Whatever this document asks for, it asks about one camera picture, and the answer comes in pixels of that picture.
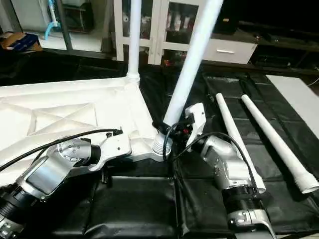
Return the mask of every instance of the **black fabric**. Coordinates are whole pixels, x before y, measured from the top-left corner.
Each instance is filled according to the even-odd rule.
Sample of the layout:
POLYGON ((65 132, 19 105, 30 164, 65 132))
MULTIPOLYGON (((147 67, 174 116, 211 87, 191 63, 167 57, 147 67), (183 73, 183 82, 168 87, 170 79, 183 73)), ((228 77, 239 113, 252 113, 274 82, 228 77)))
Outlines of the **black fabric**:
MULTIPOLYGON (((1 85, 122 77, 127 65, 109 60, 32 53, 0 59, 1 85)), ((143 66, 140 90, 153 120, 162 120, 180 68, 143 66)), ((318 139, 279 91, 257 73, 209 72, 196 76, 186 107, 203 102, 205 132, 226 132, 215 94, 222 92, 258 173, 265 181, 264 205, 278 234, 319 232, 319 192, 302 195, 291 174, 240 101, 248 94, 275 130, 319 178, 318 139)), ((112 160, 111 184, 95 173, 71 178, 38 206, 23 238, 225 238, 231 237, 221 193, 211 168, 197 153, 174 166, 152 159, 112 160)))

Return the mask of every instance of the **white tube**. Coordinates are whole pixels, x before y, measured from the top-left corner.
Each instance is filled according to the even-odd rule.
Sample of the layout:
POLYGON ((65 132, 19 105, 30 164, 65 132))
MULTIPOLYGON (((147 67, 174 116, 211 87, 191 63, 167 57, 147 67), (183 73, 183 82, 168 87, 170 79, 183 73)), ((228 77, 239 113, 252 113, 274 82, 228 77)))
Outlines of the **white tube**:
POLYGON ((251 99, 247 95, 243 95, 241 99, 292 173, 295 183, 299 187, 300 191, 302 193, 310 193, 317 190, 319 188, 319 183, 316 178, 304 168, 298 158, 286 145, 263 114, 258 110, 251 99))
POLYGON ((129 70, 127 78, 130 82, 139 82, 139 53, 140 53, 140 30, 141 30, 142 0, 131 1, 130 22, 130 47, 129 47, 129 70))
MULTIPOLYGON (((168 125, 173 125, 179 121, 222 4, 223 0, 206 1, 202 16, 200 16, 198 25, 194 29, 190 40, 190 47, 183 68, 165 114, 164 123, 168 125)), ((162 152, 157 150, 163 148, 162 137, 162 134, 158 134, 153 143, 153 151, 159 155, 162 155, 162 152)), ((168 143, 168 153, 170 148, 171 144, 168 143)))
POLYGON ((234 140, 236 140, 236 142, 238 143, 239 147, 241 148, 241 150, 243 151, 245 158, 247 159, 247 163, 254 175, 254 179, 256 181, 257 184, 257 188, 259 193, 264 193, 266 191, 266 186, 264 184, 263 179, 261 178, 261 176, 257 173, 255 166, 253 164, 253 162, 251 161, 251 158, 249 156, 249 153, 247 151, 247 148, 243 142, 243 139, 240 136, 240 133, 238 131, 238 128, 236 127, 236 124, 233 120, 233 117, 231 116, 231 113, 227 107, 227 104, 224 100, 224 97, 221 93, 218 93, 216 95, 216 99, 217 99, 217 103, 220 109, 220 112, 223 116, 224 122, 225 122, 225 126, 227 128, 227 132, 229 134, 229 136, 231 136, 234 140))

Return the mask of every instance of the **cabinet drawer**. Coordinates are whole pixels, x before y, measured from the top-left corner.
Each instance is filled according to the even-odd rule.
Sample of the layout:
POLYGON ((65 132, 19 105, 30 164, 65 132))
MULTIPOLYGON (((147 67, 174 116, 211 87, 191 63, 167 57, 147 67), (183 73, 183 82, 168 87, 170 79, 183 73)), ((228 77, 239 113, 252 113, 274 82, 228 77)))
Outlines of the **cabinet drawer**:
POLYGON ((203 59, 247 64, 256 46, 254 43, 211 39, 203 59))

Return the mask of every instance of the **white tabletop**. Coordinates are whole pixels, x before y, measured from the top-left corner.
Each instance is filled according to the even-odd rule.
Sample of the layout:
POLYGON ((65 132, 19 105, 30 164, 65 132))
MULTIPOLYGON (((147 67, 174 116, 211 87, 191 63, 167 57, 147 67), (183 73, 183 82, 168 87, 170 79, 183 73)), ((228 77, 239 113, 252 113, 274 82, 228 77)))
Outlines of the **white tabletop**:
POLYGON ((299 78, 267 77, 319 138, 319 97, 299 78))

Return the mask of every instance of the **robotic arm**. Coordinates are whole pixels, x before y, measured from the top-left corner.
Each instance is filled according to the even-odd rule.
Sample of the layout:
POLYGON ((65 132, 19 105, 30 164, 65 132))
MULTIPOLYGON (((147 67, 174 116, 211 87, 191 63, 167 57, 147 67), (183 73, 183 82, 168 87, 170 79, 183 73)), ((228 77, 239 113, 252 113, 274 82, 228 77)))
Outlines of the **robotic arm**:
POLYGON ((0 238, 17 237, 37 202, 47 201, 73 170, 89 173, 100 170, 115 157, 131 153, 126 134, 112 135, 100 146, 89 139, 74 138, 48 148, 0 195, 0 238))
MULTIPOLYGON (((209 136, 202 135, 206 123, 202 103, 187 108, 185 116, 186 119, 192 119, 192 131, 187 136, 181 136, 185 131, 189 131, 181 129, 171 137, 177 142, 184 141, 187 151, 198 152, 212 168, 223 197, 229 227, 237 239, 275 239, 276 235, 262 200, 258 197, 256 182, 247 161, 238 156, 232 144, 214 136, 214 133, 208 133, 209 136)), ((161 133, 167 134, 168 129, 163 128, 165 129, 164 126, 159 127, 161 133)), ((235 140, 227 137, 238 147, 242 158, 245 159, 235 140)))
POLYGON ((201 148, 200 156, 214 170, 227 211, 229 227, 236 237, 275 239, 267 212, 250 180, 248 165, 238 157, 233 145, 210 136, 202 143, 201 148))

